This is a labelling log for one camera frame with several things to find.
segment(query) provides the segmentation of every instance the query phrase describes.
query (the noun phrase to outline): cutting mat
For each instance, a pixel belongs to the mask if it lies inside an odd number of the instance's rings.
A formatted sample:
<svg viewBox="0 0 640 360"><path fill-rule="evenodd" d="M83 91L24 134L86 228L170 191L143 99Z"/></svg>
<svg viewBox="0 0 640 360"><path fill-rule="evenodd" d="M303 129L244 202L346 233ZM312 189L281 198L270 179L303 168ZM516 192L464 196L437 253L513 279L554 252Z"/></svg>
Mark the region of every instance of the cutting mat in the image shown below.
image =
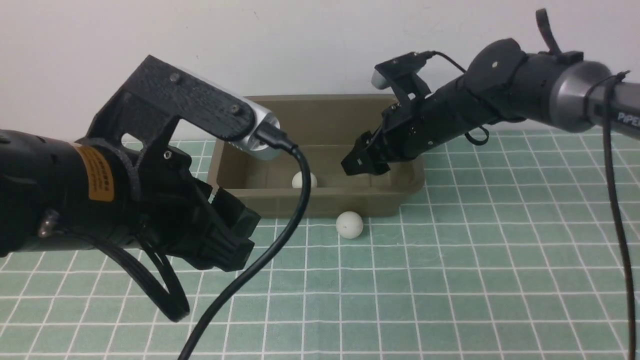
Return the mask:
<svg viewBox="0 0 640 360"><path fill-rule="evenodd" d="M640 145L614 143L636 263ZM205 179L214 142L175 145ZM193 358L623 359L623 276L598 131L503 131L482 147L460 138L424 164L426 187L398 216L365 219L356 240L339 238L334 219L306 220ZM252 260L285 222L260 223ZM173 265L194 309L178 324L98 252L0 260L0 360L175 359L237 274Z"/></svg>

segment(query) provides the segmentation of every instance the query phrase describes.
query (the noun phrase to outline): screw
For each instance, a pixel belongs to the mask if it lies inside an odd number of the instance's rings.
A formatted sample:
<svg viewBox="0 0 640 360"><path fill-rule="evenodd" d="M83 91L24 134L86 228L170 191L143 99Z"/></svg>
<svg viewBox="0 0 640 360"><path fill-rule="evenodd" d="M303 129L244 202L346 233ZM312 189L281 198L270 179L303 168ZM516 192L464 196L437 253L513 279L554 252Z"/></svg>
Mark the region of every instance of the screw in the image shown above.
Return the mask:
<svg viewBox="0 0 640 360"><path fill-rule="evenodd" d="M38 229L39 238L48 238L52 233L54 227L58 224L60 215L53 209L46 209L40 228Z"/></svg>
<svg viewBox="0 0 640 360"><path fill-rule="evenodd" d="M169 75L169 80L171 80L172 83L177 84L178 82L180 82L180 74L174 72L173 74Z"/></svg>

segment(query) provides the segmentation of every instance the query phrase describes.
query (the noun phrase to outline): label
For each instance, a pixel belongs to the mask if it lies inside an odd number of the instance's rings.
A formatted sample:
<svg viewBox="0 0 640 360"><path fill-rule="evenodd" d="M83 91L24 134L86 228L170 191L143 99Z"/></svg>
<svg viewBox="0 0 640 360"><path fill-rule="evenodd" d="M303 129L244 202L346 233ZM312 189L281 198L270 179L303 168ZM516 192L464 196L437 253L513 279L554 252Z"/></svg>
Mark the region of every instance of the label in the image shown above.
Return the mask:
<svg viewBox="0 0 640 360"><path fill-rule="evenodd" d="M622 111L618 113L618 121L623 124L631 125L634 127L640 127L640 117L635 116L633 114L623 113Z"/></svg>
<svg viewBox="0 0 640 360"><path fill-rule="evenodd" d="M89 183L89 199L94 201L112 202L115 196L113 190L113 174L107 159L96 149L76 143L74 146L84 162Z"/></svg>

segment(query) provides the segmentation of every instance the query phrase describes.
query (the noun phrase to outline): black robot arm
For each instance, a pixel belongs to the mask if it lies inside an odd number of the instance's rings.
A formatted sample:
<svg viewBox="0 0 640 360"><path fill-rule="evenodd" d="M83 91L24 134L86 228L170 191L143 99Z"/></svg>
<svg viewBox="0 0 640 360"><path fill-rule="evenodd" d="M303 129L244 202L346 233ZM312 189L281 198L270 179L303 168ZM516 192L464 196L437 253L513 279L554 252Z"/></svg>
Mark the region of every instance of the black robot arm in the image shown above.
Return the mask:
<svg viewBox="0 0 640 360"><path fill-rule="evenodd" d="M531 119L580 133L602 125L605 81L611 71L584 61L577 51L562 53L548 26L546 12L536 13L550 51L528 54L511 39L485 47L468 70L437 51L408 53L375 66L372 84L390 87L398 103L385 109L372 134L356 140L342 161L347 175L384 174L388 163L403 162L460 135L477 145L468 132L498 122ZM417 75L426 61L444 56L464 72L431 93ZM612 130L640 139L640 84L620 83L609 102Z"/></svg>

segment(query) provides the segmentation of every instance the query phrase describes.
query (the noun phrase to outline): black cable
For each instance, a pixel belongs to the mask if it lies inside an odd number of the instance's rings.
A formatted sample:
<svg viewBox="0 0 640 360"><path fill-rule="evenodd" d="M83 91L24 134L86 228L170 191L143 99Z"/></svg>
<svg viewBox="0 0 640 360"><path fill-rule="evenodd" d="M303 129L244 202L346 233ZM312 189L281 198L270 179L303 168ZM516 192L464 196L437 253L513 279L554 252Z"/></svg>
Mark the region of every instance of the black cable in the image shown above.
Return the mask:
<svg viewBox="0 0 640 360"><path fill-rule="evenodd" d="M605 173L607 176L607 189L609 191L609 200L611 202L611 212L613 213L613 222L618 235L618 245L620 246L620 254L622 257L622 268L625 274L625 284L627 290L627 313L628 313L628 331L629 331L629 354L628 360L635 360L637 350L636 340L636 299L634 293L633 271L631 268L631 257L629 256L629 247L627 245L627 237L625 236L625 228L622 223L622 215L620 213L620 204L618 203L618 193L616 190L616 180L613 168L613 155L611 145L611 100L616 85L622 81L628 72L621 72L609 79L605 80L604 88L604 113L602 115L602 142L604 145L604 163Z"/></svg>
<svg viewBox="0 0 640 360"><path fill-rule="evenodd" d="M169 260L162 252L154 250L153 247L147 243L146 239L143 238L143 235L140 235L138 238L139 243L160 272L166 289L138 259L126 250L111 242L96 239L88 234L70 233L69 236L86 241L115 261L116 264L120 265L169 320L179 322L189 314L187 296Z"/></svg>
<svg viewBox="0 0 640 360"><path fill-rule="evenodd" d="M249 266L249 268L241 273L240 276L233 280L227 288L220 293L209 308L207 308L207 311L205 311L202 317L198 320L198 323L193 328L193 332L189 335L178 360L189 359L195 350L195 347L198 345L198 341L204 334L207 326L209 326L209 323L211 323L211 320L213 320L214 316L216 316L218 311L220 311L227 301L229 301L229 299L231 299L231 297L240 290L240 288L251 280L255 274L262 270L271 260L273 260L280 250L282 250L282 247L284 247L284 245L289 241L289 238L291 238L291 235L293 235L293 232L298 227L298 224L300 223L300 220L302 220L302 216L307 209L307 204L311 194L311 171L309 169L307 159L302 154L298 146L287 139L285 133L271 124L260 125L256 130L255 136L259 140L267 143L269 146L287 151L296 159L300 166L300 170L302 171L302 191L300 200L298 201L293 217L269 249L267 249L267 251L265 251L251 266ZM201 202L203 200L206 203L209 202L199 188L196 188L196 194L200 198Z"/></svg>
<svg viewBox="0 0 640 360"><path fill-rule="evenodd" d="M467 72L467 70L465 68L463 68L459 63L456 63L455 60L450 58L448 55L446 55L444 53L441 53L440 51L427 51L427 53L429 53L430 56L438 55L439 57L447 60L448 62L451 63L451 65L453 65L456 68L458 68L458 70L460 70L463 74L465 74ZM484 132L484 135L486 135L486 137L484 139L482 139L482 140L475 139L473 136L471 136L470 133L466 133L465 134L465 138L467 138L467 141L469 141L470 143L474 144L475 146L482 146L482 145L485 145L486 143L489 142L489 130L487 130L482 125L478 126L478 128Z"/></svg>
<svg viewBox="0 0 640 360"><path fill-rule="evenodd" d="M458 70L462 71L462 73L464 74L465 72L467 72L465 70L465 68L463 68L462 66L460 66L458 63L456 63L452 58L450 58L448 55L441 53L440 51L431 51L432 54L434 55L438 55L439 57L447 60L448 62L451 63L451 65L455 66L458 68Z"/></svg>

